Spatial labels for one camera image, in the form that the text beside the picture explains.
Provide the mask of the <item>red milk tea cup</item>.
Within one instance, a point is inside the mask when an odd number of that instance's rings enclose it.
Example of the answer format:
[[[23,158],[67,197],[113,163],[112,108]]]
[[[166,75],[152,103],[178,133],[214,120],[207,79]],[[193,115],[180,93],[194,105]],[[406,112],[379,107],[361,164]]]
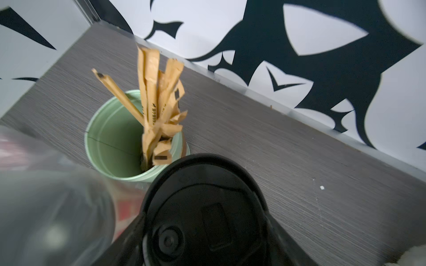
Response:
[[[113,188],[112,197],[115,212],[113,242],[139,215],[145,194],[144,190],[133,187],[119,186]]]

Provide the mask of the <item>cream milk tea cup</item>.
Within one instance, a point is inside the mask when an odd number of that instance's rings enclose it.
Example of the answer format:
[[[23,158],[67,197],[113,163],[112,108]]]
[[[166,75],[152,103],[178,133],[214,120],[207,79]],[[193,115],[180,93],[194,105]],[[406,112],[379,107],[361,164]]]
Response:
[[[154,180],[145,213],[146,266],[265,266],[267,204],[251,175],[232,160],[195,154]]]

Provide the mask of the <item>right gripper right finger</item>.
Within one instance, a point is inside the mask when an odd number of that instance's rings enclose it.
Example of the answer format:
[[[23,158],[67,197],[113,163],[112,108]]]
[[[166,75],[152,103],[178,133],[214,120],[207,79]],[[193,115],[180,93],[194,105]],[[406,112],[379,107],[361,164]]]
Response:
[[[319,266],[269,212],[265,216],[271,266]]]

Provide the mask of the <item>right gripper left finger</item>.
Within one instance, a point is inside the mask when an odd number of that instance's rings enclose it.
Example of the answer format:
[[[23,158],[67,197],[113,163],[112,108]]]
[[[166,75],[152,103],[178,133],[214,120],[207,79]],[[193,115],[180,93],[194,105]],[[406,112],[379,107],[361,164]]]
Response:
[[[140,213],[92,266],[143,266],[145,212]]]

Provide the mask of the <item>clear plastic bag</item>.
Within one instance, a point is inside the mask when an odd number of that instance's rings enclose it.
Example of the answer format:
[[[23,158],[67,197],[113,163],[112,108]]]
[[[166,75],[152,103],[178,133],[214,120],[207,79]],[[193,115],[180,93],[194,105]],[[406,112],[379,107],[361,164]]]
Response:
[[[1,127],[1,264],[89,266],[113,243],[113,180]]]

